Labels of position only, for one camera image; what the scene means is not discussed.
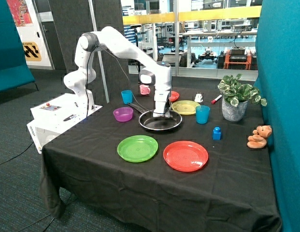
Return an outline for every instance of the white marker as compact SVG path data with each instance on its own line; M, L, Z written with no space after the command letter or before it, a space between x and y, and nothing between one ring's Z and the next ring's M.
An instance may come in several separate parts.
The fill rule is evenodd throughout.
M223 95L219 95L217 98L215 98L215 99L211 102L211 104L215 104L218 100L221 99L222 96L223 96Z

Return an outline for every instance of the teddy bear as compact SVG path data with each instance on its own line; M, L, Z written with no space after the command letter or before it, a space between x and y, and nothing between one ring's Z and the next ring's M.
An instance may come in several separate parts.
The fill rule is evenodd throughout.
M267 144L267 138L272 134L271 126L258 126L253 130L253 134L248 137L247 146L249 148L263 148Z

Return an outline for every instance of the black frying pan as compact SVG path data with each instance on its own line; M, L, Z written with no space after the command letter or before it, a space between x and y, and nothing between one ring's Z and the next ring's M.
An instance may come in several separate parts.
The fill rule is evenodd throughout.
M128 105L141 113L139 124L148 130L166 131L176 128L182 122L182 116L175 111L170 111L170 117L153 117L153 111L145 111L140 106L131 103Z

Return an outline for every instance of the orange plate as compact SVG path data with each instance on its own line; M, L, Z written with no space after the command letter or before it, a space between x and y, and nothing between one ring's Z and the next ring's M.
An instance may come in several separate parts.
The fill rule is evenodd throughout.
M169 144L163 153L165 161L173 169L193 172L202 168L208 161L207 150L191 141L178 141Z
M171 97L169 98L169 100L171 102L174 102L175 100L177 100L179 98L180 94L175 92L175 91L171 91Z

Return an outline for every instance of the potted plant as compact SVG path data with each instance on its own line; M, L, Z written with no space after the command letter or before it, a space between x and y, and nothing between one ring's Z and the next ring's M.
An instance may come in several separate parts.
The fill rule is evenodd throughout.
M239 82L242 74L224 76L217 86L223 95L222 112L225 119L233 122L240 121L246 111L247 103L267 105L267 100L260 96L260 90L250 84Z

